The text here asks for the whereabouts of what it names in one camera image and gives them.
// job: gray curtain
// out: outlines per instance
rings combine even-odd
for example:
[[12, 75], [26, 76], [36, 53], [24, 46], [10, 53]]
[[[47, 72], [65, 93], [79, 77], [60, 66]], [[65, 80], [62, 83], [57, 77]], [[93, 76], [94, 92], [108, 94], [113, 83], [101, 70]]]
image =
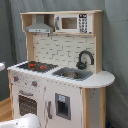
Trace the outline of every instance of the gray curtain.
[[[8, 0], [0, 1], [0, 62], [5, 62], [6, 68], [13, 64], [11, 15]], [[0, 101], [9, 97], [7, 70], [0, 71]]]
[[26, 60], [20, 12], [104, 10], [103, 70], [116, 77], [107, 87], [107, 121], [115, 128], [128, 128], [127, 5], [127, 0], [11, 0], [18, 63]]

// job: white tile backsplash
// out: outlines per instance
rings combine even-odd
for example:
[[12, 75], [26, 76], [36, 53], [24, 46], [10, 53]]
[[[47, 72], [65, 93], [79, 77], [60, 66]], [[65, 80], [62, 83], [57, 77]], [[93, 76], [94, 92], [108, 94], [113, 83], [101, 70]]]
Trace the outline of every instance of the white tile backsplash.
[[[76, 67], [79, 53], [88, 50], [94, 56], [95, 37], [66, 36], [47, 34], [34, 35], [35, 60], [50, 64]], [[88, 55], [82, 56], [82, 62], [87, 61], [87, 68], [94, 70], [90, 65]]]

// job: fridge door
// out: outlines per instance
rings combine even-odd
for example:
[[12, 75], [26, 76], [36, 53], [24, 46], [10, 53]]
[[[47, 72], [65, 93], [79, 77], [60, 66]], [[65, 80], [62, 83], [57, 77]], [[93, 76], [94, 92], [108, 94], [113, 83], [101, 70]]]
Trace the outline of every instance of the fridge door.
[[47, 81], [47, 128], [82, 128], [81, 89]]

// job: oven window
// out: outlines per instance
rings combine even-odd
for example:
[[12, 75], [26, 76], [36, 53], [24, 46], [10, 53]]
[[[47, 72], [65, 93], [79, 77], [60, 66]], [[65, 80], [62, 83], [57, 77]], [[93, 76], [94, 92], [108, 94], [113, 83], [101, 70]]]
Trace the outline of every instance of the oven window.
[[77, 29], [77, 18], [62, 18], [62, 29]]
[[19, 95], [19, 109], [21, 116], [28, 113], [37, 115], [37, 102], [30, 98]]

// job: oven door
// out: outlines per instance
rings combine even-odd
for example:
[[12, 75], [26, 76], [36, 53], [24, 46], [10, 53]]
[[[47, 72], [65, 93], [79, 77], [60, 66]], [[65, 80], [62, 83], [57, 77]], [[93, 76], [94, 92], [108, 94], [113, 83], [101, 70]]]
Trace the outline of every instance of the oven door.
[[44, 96], [43, 93], [21, 86], [12, 86], [14, 118], [32, 113], [39, 117], [44, 128]]
[[55, 14], [56, 32], [79, 33], [79, 14]]

